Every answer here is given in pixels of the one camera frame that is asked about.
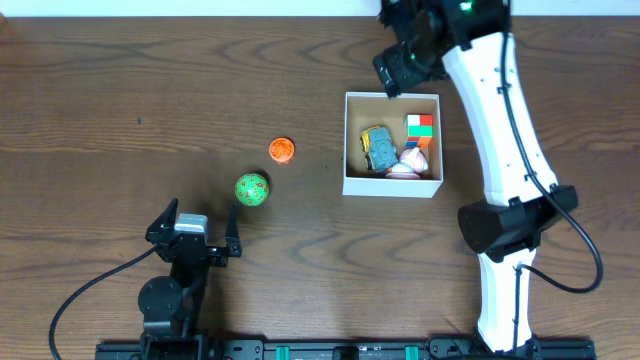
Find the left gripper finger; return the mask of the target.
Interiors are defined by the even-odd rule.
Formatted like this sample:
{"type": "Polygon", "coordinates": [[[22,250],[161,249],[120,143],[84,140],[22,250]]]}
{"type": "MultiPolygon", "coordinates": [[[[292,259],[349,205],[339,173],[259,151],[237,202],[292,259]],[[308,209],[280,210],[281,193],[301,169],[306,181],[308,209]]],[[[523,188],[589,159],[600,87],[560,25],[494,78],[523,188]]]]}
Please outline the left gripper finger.
{"type": "Polygon", "coordinates": [[[149,225],[149,234],[162,234],[165,231],[172,230],[176,220],[176,212],[178,208],[178,199],[173,198],[165,210],[149,225]]]}
{"type": "Polygon", "coordinates": [[[228,247],[240,246],[237,212],[234,204],[231,205],[229,212],[229,218],[225,229],[225,241],[228,247]]]}

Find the green number ball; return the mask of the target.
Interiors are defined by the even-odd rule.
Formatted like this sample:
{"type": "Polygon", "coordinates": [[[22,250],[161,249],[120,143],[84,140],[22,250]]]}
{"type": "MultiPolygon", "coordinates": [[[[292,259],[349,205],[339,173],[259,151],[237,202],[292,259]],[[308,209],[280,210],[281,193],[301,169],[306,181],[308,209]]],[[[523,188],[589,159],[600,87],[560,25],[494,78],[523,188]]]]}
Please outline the green number ball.
{"type": "Polygon", "coordinates": [[[237,200],[245,206],[255,207],[263,204],[269,196],[270,188],[266,178],[258,173],[242,175],[235,184],[237,200]]]}

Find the colourful puzzle cube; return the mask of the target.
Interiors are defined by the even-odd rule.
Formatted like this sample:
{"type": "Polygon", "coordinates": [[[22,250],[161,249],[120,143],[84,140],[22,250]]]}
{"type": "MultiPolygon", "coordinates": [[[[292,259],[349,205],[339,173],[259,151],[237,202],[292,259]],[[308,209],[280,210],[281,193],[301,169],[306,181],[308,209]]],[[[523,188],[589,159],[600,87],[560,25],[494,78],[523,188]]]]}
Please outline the colourful puzzle cube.
{"type": "Polygon", "coordinates": [[[434,135],[431,114],[408,114],[405,118],[407,148],[424,149],[429,146],[434,135]]]}

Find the yellow grey toy truck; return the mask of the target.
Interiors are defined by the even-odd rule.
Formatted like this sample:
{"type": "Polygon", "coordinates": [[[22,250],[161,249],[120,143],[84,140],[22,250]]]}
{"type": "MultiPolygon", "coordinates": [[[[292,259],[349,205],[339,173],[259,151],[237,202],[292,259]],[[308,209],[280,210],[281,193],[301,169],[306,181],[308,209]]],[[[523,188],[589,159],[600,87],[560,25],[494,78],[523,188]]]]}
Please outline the yellow grey toy truck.
{"type": "Polygon", "coordinates": [[[369,127],[360,133],[359,140],[368,170],[384,173],[398,163],[397,149],[387,127],[369,127]]]}

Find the pink white duck toy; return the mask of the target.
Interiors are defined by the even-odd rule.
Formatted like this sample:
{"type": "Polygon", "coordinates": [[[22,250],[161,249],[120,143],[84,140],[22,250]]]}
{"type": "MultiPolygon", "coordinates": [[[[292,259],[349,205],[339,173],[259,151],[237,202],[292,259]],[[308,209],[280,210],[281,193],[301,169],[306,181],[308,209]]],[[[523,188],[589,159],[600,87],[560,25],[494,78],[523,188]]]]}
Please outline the pink white duck toy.
{"type": "Polygon", "coordinates": [[[427,158],[419,147],[414,147],[402,152],[399,161],[388,169],[385,177],[396,180],[420,180],[421,175],[428,169],[427,158]]]}

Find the orange round spinner toy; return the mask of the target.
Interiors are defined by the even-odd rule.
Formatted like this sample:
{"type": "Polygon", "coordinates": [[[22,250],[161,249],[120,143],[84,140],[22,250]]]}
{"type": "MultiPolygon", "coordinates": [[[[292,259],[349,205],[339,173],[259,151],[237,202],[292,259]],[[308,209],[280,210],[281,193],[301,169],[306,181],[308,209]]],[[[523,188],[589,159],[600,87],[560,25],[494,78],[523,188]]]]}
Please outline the orange round spinner toy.
{"type": "Polygon", "coordinates": [[[278,137],[269,145],[269,155],[278,164],[287,164],[295,154],[295,145],[287,137],[278,137]]]}

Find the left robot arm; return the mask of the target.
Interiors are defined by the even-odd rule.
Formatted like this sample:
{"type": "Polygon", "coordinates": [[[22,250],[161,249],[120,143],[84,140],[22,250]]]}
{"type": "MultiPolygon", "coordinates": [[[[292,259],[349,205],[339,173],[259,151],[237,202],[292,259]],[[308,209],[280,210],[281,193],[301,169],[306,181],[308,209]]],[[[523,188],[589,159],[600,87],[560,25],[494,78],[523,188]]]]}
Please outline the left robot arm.
{"type": "Polygon", "coordinates": [[[208,281],[209,269],[226,267],[242,255],[236,208],[232,207],[224,246],[208,241],[205,215],[177,212],[178,200],[147,228],[145,239],[171,265],[170,274],[149,280],[139,292],[144,333],[153,338],[184,338],[193,333],[208,281]]]}

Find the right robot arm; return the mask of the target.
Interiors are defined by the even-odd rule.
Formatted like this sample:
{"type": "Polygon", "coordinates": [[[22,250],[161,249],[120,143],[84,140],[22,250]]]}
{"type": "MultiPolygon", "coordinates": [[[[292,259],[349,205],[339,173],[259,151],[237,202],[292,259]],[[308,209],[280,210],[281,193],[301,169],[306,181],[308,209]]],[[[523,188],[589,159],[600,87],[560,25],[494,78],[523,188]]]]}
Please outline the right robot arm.
{"type": "Polygon", "coordinates": [[[528,282],[542,233],[578,203],[561,185],[536,138],[515,61],[506,1],[384,1],[380,22],[397,42],[373,66],[390,98],[449,78],[467,113],[482,166],[482,201],[458,223],[478,255],[480,353],[532,359],[541,352],[526,314],[528,282]]]}

